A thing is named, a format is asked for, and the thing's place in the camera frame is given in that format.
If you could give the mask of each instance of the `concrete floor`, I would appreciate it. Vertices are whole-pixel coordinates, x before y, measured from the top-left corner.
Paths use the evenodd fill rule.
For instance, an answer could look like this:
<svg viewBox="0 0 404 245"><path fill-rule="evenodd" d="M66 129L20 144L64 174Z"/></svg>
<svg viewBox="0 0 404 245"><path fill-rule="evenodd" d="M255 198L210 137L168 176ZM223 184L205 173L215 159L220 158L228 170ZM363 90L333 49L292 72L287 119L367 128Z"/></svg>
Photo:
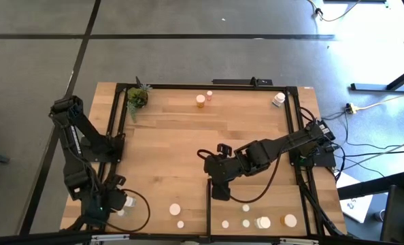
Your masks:
<svg viewBox="0 0 404 245"><path fill-rule="evenodd" d="M0 33L84 33L94 2L0 0ZM321 0L316 4L323 6ZM350 6L324 4L323 10L331 18ZM92 40L74 94L83 98L88 113L97 82L134 82L139 76L146 83L208 84L214 78L258 76L271 78L275 85L315 87L322 115L339 111L347 102L368 105L394 96L353 93L347 87L353 82L386 84L404 72L403 6L397 1L390 1L389 8L361 3L331 23L314 20L311 13L306 0L104 0L95 34L335 34L337 41ZM12 159L0 164L0 235L18 231L52 128L47 113L65 92L80 43L0 40L0 153ZM334 120L330 126L342 143L342 122ZM404 98L350 116L349 126L352 143L403 143ZM374 151L344 148L348 154ZM67 198L63 164L58 146L33 233L58 230ZM395 174L404 171L404 154L365 165ZM361 181L379 177L357 167L346 173Z"/></svg>

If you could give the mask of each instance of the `wooden table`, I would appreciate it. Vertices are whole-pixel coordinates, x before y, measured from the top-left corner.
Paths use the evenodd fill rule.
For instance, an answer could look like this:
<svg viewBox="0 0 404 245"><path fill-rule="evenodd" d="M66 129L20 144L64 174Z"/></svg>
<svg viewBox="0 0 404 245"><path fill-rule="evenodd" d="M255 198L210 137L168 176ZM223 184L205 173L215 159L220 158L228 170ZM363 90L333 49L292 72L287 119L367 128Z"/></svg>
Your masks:
<svg viewBox="0 0 404 245"><path fill-rule="evenodd" d="M116 84L111 82L98 83L93 99L89 119L102 134L107 128L115 87ZM313 88L301 87L298 90L301 106L320 116ZM148 105L137 111L137 123L127 115L124 130L127 138L117 174L127 179L125 188L140 192L150 203L150 222L140 232L205 235L207 174L203 172L203 160L196 151L203 148L215 152L218 143L238 148L252 140L276 139L288 134L285 105L281 108L271 105L276 92L214 91L213 99L206 101L204 108L198 108L195 97L205 93L154 89ZM292 99L290 101L294 111L294 103ZM295 115L293 122L297 130ZM274 164L256 176L235 179L230 183L231 194L239 199L259 195L267 185L273 167ZM320 205L337 228L346 233L333 176L324 168L314 168L313 171ZM123 229L141 226L147 208L140 198L135 197L138 202L129 216L112 214L108 222ZM178 216L169 213L172 203L181 206ZM214 199L211 212L212 235L306 235L299 187L288 154L282 155L267 194L251 203L249 212L241 211L241 204L232 200ZM315 232L310 206L308 213ZM79 214L80 202L68 197L61 228L70 226ZM298 223L295 228L281 225L281 216L285 214L296 216ZM254 227L253 220L259 216L271 219L269 229ZM243 219L251 222L249 228L242 227ZM223 220L229 222L228 229L222 228ZM178 229L178 221L184 221L183 229Z"/></svg>

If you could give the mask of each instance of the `small succulent plant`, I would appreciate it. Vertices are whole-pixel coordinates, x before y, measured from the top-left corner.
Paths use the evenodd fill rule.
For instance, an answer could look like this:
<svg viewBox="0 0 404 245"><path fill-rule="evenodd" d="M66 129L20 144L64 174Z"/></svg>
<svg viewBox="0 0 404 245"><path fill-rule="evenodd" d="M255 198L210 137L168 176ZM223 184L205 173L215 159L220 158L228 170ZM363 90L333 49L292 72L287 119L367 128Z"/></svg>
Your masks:
<svg viewBox="0 0 404 245"><path fill-rule="evenodd" d="M149 84L140 84L139 88L130 88L128 90L128 113L133 122L136 123L135 113L137 109L143 108L148 103L148 93L152 87Z"/></svg>

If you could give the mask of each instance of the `gray floor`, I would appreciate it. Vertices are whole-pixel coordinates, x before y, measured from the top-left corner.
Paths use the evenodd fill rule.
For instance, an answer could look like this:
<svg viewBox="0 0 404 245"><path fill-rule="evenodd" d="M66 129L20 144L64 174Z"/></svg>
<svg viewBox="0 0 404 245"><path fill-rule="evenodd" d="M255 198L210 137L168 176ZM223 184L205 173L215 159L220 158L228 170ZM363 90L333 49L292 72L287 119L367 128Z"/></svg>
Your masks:
<svg viewBox="0 0 404 245"><path fill-rule="evenodd" d="M0 33L83 33L93 3L0 0ZM326 4L324 14L334 17L347 6ZM103 0L96 34L335 34L338 40L92 40L74 94L88 113L97 82L134 82L139 76L146 83L207 84L213 78L258 76L276 85L315 87L322 115L347 102L369 105L394 95L353 93L350 83L385 84L404 72L404 9L397 1L389 6L361 3L340 21L325 23L311 18L306 0ZM18 230L52 127L49 107L64 94L79 47L79 40L0 40L0 153L12 158L0 164L0 235ZM348 120L352 143L404 142L404 98ZM342 143L342 121L330 126ZM348 154L375 152L344 148ZM58 147L33 233L58 230L67 198L63 163ZM394 174L404 171L404 154L365 165ZM361 181L379 177L358 167L346 173Z"/></svg>

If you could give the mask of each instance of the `yellow cable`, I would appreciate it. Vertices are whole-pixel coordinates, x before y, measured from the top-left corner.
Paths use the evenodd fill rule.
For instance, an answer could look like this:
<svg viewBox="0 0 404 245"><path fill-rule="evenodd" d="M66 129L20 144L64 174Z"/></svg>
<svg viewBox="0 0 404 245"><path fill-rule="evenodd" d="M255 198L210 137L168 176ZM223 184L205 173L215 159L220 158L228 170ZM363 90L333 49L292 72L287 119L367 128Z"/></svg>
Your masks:
<svg viewBox="0 0 404 245"><path fill-rule="evenodd" d="M379 103L374 103L373 105L368 105L368 106L366 106L364 108L356 107L356 110L358 111L358 110L365 110L365 109L368 109L368 108L372 108L373 106L382 105L383 103L385 103L387 101L390 101L390 100L393 100L393 99L398 99L398 98L401 98L401 97L404 97L404 95L400 95L400 96L397 96L397 97L394 97L394 98L391 98L391 99L387 99L387 100L381 101Z"/></svg>

